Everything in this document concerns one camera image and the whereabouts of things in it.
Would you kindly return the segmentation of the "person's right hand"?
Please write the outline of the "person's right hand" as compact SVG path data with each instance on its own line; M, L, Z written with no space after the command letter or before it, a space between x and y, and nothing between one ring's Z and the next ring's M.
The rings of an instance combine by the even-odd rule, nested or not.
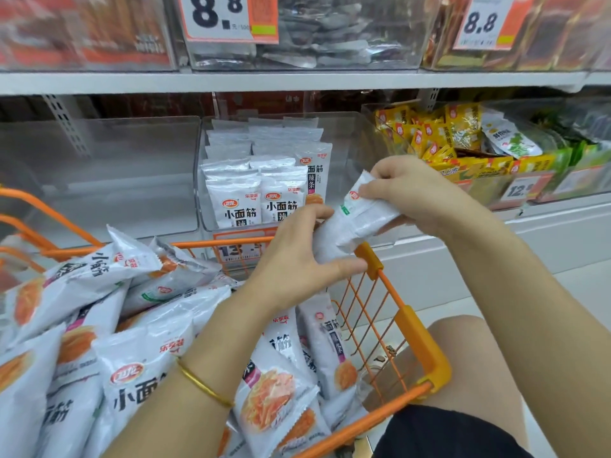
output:
M408 190L408 201L388 201L401 215L378 234L413 224L425 234L438 236L456 219L483 210L479 202L415 156L386 157L375 164L371 176L371 182L401 182Z

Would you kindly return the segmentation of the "white snack packet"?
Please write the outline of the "white snack packet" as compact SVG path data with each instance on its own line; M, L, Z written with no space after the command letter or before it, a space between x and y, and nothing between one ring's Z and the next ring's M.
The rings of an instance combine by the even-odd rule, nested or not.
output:
M378 233L401 213L383 199L360 196L361 185L374 177L363 170L331 217L314 231L312 251L317 263L325 264L352 254L355 249Z

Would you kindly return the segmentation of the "person's right forearm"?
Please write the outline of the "person's right forearm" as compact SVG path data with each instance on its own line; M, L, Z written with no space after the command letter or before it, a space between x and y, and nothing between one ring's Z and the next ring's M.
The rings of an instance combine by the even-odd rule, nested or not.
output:
M558 458L611 458L611 332L475 203L444 241Z

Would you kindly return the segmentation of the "person's left forearm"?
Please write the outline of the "person's left forearm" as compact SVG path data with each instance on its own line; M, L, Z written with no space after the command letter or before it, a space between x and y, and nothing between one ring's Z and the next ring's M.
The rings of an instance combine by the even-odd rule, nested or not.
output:
M235 419L257 458L292 435L318 387L264 337L270 314L236 292L213 311L186 352L126 422L103 458L218 458Z

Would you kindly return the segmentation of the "pile of yellow packets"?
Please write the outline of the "pile of yellow packets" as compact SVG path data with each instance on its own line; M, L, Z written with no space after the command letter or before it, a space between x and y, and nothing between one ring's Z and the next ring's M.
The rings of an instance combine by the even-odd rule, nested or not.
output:
M428 112L414 100L373 111L376 128L392 141L395 154L414 155L457 185L519 171L514 157L494 153L486 141L484 116L485 107L478 102Z

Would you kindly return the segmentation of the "white metal shelf board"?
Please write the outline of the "white metal shelf board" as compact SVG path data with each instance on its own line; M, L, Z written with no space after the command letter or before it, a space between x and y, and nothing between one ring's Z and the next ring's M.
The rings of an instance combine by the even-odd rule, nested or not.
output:
M0 96L611 86L611 71L242 71L237 73L0 73Z

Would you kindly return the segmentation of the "white packet with green print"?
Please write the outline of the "white packet with green print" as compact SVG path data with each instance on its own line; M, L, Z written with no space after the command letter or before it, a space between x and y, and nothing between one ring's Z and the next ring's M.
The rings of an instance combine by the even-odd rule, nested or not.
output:
M482 151L486 154L511 156L516 160L543 155L543 149L528 138L504 113L481 107Z

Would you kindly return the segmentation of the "small orange price tag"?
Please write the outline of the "small orange price tag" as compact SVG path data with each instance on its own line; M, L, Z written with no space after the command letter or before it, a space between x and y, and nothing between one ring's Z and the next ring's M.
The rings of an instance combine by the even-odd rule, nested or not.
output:
M515 178L508 185L500 201L519 201L526 199L540 179L541 175Z

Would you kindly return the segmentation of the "person's leg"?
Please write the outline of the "person's leg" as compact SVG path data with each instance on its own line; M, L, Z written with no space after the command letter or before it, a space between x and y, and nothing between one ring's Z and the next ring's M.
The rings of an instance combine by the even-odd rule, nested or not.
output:
M428 331L450 362L452 377L439 392L410 405L475 416L508 432L529 452L523 397L485 321L445 317Z

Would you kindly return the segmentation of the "pile of silver packets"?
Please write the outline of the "pile of silver packets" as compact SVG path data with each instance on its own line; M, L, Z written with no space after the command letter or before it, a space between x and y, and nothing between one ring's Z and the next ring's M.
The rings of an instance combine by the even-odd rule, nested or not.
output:
M198 70L416 69L426 0L278 0L279 44L185 41Z

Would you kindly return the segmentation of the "white metal shelf base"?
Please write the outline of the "white metal shelf base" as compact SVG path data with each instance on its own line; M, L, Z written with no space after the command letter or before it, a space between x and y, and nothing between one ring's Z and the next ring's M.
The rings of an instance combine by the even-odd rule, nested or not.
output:
M554 274L611 260L611 192L494 212ZM415 310L468 296L446 246L404 225L371 241L384 273Z

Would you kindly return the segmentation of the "large orange price tag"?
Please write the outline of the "large orange price tag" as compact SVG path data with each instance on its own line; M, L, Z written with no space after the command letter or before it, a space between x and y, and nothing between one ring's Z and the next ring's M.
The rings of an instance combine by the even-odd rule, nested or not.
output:
M176 0L187 41L279 44L278 0Z
M508 51L501 30L515 0L470 0L453 48L459 51Z

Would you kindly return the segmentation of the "black shorts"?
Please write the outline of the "black shorts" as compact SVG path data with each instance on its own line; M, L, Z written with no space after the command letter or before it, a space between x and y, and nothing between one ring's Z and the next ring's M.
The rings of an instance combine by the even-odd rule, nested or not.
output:
M465 413L408 405L393 415L372 458L534 458L506 431Z

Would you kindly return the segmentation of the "pile of white packets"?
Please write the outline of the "pile of white packets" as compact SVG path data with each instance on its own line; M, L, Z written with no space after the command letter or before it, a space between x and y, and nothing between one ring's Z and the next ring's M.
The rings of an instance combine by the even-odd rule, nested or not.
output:
M102 407L106 450L202 331L230 286L194 288L134 326L132 279L162 269L149 246L112 242L0 294L0 458L82 458ZM269 342L256 346L221 458L291 458L331 435L318 385Z

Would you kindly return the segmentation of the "perforated white shelf upright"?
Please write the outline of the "perforated white shelf upright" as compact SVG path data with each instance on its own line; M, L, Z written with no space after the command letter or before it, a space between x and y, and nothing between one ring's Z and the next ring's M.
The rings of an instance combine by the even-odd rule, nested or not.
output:
M68 138L76 155L81 158L93 158L94 139L76 96L70 94L42 94L42 99L49 107L66 138Z

